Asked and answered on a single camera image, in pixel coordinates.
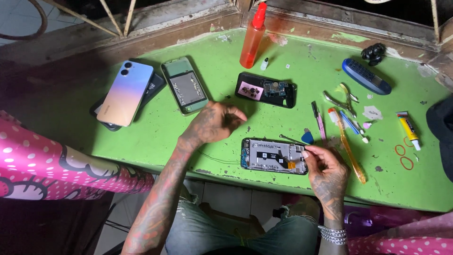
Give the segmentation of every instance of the rubber band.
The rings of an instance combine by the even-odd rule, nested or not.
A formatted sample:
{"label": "rubber band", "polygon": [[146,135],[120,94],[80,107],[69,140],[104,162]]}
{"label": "rubber band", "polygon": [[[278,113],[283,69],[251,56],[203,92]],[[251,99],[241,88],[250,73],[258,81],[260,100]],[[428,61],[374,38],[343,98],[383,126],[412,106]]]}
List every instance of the rubber band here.
{"label": "rubber band", "polygon": [[[400,146],[401,148],[403,148],[403,150],[404,150],[403,154],[399,154],[399,153],[398,153],[398,150],[396,149],[398,146]],[[406,154],[406,149],[404,149],[404,146],[398,144],[397,146],[395,146],[395,152],[396,152],[396,154],[398,154],[398,155],[400,155],[400,156],[404,156],[404,155]]]}
{"label": "rubber band", "polygon": [[[410,169],[407,168],[407,167],[403,164],[403,158],[409,160],[409,162],[411,163]],[[409,159],[408,157],[401,157],[401,158],[400,158],[400,163],[401,163],[401,165],[402,165],[406,170],[412,170],[412,168],[414,168],[414,162],[413,162],[411,159]]]}
{"label": "rubber band", "polygon": [[406,138],[409,138],[409,137],[405,137],[405,138],[403,139],[404,144],[405,144],[407,147],[414,147],[414,145],[409,146],[409,145],[406,143]]}

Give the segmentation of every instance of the small glue bottle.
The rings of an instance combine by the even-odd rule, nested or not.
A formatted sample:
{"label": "small glue bottle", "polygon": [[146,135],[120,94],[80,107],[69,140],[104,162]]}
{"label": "small glue bottle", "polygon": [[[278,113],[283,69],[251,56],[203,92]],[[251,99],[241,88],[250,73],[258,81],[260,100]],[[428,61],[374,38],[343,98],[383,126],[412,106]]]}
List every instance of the small glue bottle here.
{"label": "small glue bottle", "polygon": [[263,60],[263,62],[261,63],[261,70],[266,70],[266,67],[267,67],[267,64],[269,63],[269,58],[266,58],[265,60]]}

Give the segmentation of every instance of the red bottle cap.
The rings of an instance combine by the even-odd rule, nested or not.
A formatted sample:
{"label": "red bottle cap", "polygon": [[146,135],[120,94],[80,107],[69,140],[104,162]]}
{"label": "red bottle cap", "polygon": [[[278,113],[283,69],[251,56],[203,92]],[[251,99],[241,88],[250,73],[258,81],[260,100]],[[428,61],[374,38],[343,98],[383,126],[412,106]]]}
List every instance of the red bottle cap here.
{"label": "red bottle cap", "polygon": [[266,3],[260,3],[258,5],[258,10],[256,11],[252,21],[252,25],[256,29],[261,28],[264,24],[264,19],[266,18],[266,8],[267,8]]}

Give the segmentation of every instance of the silver bracelet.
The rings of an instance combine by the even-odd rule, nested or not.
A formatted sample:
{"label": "silver bracelet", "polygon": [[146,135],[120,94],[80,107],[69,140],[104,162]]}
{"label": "silver bracelet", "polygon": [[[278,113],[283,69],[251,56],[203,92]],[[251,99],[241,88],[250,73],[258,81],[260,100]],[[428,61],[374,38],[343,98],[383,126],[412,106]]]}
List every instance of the silver bracelet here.
{"label": "silver bracelet", "polygon": [[318,226],[321,236],[334,244],[345,245],[347,243],[346,230],[334,230],[324,226]]}

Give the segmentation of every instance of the gradient phone back cover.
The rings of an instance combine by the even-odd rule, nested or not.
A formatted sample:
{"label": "gradient phone back cover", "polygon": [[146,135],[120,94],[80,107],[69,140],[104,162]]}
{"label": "gradient phone back cover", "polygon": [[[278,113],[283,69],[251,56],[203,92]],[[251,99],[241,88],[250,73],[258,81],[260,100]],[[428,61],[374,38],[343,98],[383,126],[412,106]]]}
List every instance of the gradient phone back cover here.
{"label": "gradient phone back cover", "polygon": [[97,119],[119,126],[129,126],[137,113],[153,71],[153,67],[149,65],[123,62]]}

